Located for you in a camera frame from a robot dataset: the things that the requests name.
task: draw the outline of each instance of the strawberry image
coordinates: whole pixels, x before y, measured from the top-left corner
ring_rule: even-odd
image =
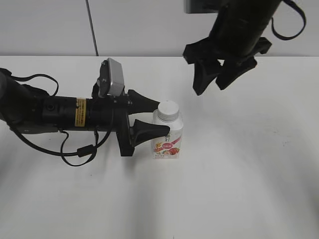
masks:
[[[175,155],[175,154],[177,154],[179,152],[179,148],[171,148],[169,150],[169,152],[170,152],[171,155]]]

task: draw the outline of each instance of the robotic arm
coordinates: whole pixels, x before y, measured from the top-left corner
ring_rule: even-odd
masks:
[[[124,78],[120,63],[109,58],[103,61],[100,77],[93,87],[91,99],[53,96],[46,91],[29,85],[21,85],[34,77],[52,77],[37,74],[19,78],[11,72],[0,68],[0,119],[25,143],[34,149],[55,156],[94,158],[98,147],[108,138],[112,131],[116,132],[121,156],[132,156],[135,146],[153,138],[166,136],[169,127],[154,125],[136,120],[131,127],[129,115],[150,112],[158,108],[159,102],[150,100],[134,90],[124,91]],[[96,145],[88,145],[74,153],[64,153],[40,148],[22,134],[39,134],[63,132],[65,130],[107,131],[106,136]]]
[[[283,0],[296,10],[304,21],[304,27],[295,36],[281,36],[275,31],[273,15],[282,0],[188,0],[188,12],[219,12],[209,36],[187,45],[184,58],[194,64],[193,88],[201,95],[216,79],[224,90],[239,76],[257,66],[254,56],[265,54],[271,42],[261,37],[270,20],[272,31],[281,40],[292,40],[306,26],[305,13],[292,0]]]
[[[255,54],[265,54],[271,43],[261,37],[272,19],[281,0],[188,0],[190,11],[219,12],[209,36],[197,43],[187,45],[184,58],[195,65],[193,88],[201,95],[215,79],[220,89],[226,89],[245,72],[256,67]],[[283,0],[294,8],[303,18],[304,12],[291,0]],[[297,37],[284,37],[274,29],[274,34],[282,40]],[[37,74],[19,78],[11,72],[0,68],[0,120],[5,121],[10,129],[23,142],[43,153],[61,156],[71,166],[81,166],[93,160],[97,149],[107,140],[112,131],[116,132],[122,156],[132,156],[135,146],[150,139],[165,136],[169,127],[148,124],[136,120],[129,124],[129,115],[153,112],[159,102],[141,96],[134,90],[124,90],[122,66],[113,59],[104,61],[100,68],[100,77],[93,87],[91,99],[50,96],[46,91],[29,85],[21,85],[34,77],[50,76]],[[63,145],[69,134],[65,130],[93,131],[95,145],[79,148],[76,152],[63,152]],[[41,148],[24,134],[62,132],[67,135],[60,151]],[[98,131],[106,131],[99,142]],[[66,157],[90,155],[83,164],[72,165]]]

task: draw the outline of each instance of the yellow label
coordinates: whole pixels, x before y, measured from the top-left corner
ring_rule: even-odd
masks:
[[[76,98],[75,126],[85,126],[86,99]]]

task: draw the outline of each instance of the white table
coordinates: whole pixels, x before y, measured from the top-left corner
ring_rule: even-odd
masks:
[[[104,59],[0,57],[0,67],[49,74],[59,95],[89,98]],[[112,134],[93,162],[72,168],[1,122],[1,239],[319,238],[319,58],[259,58],[229,89],[212,84],[201,97],[182,58],[114,59],[126,89],[179,103],[180,159],[151,159],[149,143],[121,158]],[[50,93],[55,86],[31,84]],[[28,138],[59,150],[64,136]],[[93,140],[71,133],[65,151]]]

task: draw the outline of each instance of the white wall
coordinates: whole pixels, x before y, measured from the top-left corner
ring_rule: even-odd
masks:
[[[308,26],[283,42],[272,35],[270,56],[319,56],[318,0],[298,0]],[[183,0],[90,0],[100,55],[180,56],[206,37],[215,14],[184,13]],[[284,3],[275,15],[279,33],[293,35],[301,18]],[[10,0],[0,7],[0,55],[94,55],[85,1]]]

